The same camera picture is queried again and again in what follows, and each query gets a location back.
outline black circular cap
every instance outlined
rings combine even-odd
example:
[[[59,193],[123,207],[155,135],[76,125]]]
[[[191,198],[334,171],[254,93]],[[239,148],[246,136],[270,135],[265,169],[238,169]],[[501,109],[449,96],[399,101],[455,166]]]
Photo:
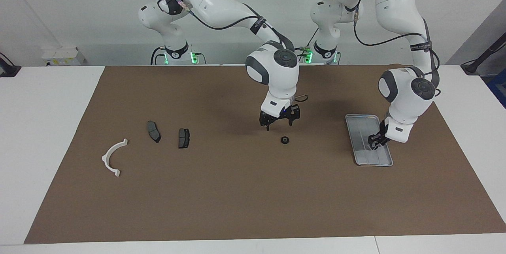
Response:
[[[282,144],[288,144],[290,142],[290,139],[288,137],[282,137],[281,138],[281,143]]]
[[[436,94],[434,84],[424,78],[416,78],[412,81],[412,90],[424,100],[430,100]]]
[[[293,68],[297,66],[297,56],[289,49],[278,49],[274,53],[274,60],[278,65]]]

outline gray brake pad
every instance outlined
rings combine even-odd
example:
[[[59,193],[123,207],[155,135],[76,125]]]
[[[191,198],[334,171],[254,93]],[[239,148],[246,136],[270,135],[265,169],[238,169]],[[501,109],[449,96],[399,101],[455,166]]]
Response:
[[[190,144],[190,130],[187,128],[179,129],[179,148],[188,148]]]
[[[161,135],[157,129],[157,124],[154,121],[148,121],[148,133],[149,136],[156,142],[159,143]]]

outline black stand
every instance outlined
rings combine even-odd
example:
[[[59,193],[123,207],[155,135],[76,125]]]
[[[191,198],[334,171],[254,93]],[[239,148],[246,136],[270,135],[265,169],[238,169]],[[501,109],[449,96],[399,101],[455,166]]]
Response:
[[[21,67],[17,65],[8,65],[2,58],[0,58],[0,67],[4,70],[4,72],[0,74],[0,77],[14,77],[21,69]]]
[[[471,64],[463,64],[461,68],[467,75],[477,75],[478,67],[492,54],[497,52],[506,42],[506,33],[504,33],[493,45],[491,45],[479,58]]]

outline blue object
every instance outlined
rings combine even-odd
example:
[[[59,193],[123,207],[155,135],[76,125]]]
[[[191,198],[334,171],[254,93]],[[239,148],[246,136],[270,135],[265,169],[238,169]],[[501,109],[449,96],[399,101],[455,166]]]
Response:
[[[501,102],[502,106],[506,108],[506,69],[497,74],[487,86],[499,102]]]

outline brown mat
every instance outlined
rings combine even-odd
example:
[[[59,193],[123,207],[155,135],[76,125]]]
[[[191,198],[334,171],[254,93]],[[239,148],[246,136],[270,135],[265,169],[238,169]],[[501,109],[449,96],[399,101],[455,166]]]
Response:
[[[244,67],[107,67],[25,243],[506,232],[435,105],[393,167],[354,163],[345,115],[385,114],[387,68],[302,67],[302,118],[267,132]]]

